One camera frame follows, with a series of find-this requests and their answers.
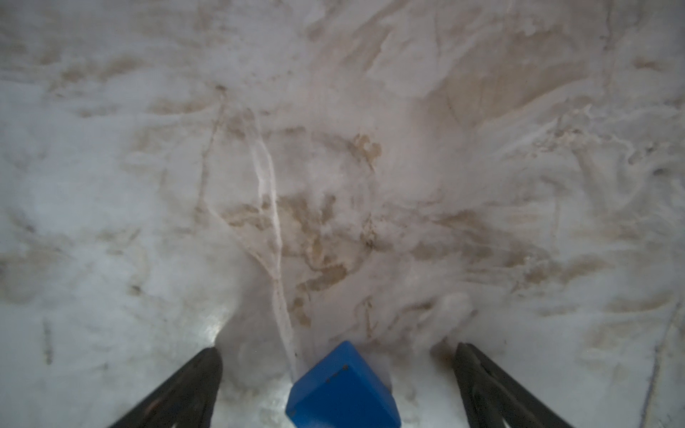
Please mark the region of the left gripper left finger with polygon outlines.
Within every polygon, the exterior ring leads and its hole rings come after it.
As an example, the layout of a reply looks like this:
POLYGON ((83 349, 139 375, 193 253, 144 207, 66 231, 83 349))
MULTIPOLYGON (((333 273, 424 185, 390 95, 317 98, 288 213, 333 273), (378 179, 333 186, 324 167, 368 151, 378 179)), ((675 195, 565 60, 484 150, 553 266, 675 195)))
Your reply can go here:
POLYGON ((112 428, 210 428, 222 372, 219 350, 203 349, 112 428))

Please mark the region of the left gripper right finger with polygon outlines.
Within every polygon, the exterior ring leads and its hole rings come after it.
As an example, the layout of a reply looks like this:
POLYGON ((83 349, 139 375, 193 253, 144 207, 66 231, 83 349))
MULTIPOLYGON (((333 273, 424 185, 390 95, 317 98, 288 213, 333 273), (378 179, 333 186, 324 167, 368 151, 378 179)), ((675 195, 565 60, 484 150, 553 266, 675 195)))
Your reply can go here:
POLYGON ((571 428, 473 344, 458 344, 453 372, 471 428, 571 428))

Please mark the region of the dark blue square block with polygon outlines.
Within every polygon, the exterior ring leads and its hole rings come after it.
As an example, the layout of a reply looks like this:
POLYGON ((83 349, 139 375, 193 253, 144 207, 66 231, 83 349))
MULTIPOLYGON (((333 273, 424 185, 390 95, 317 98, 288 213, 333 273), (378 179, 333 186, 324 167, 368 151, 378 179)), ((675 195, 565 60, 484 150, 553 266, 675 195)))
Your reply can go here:
POLYGON ((285 413, 299 428, 401 427, 391 391, 350 342, 293 385, 285 413))

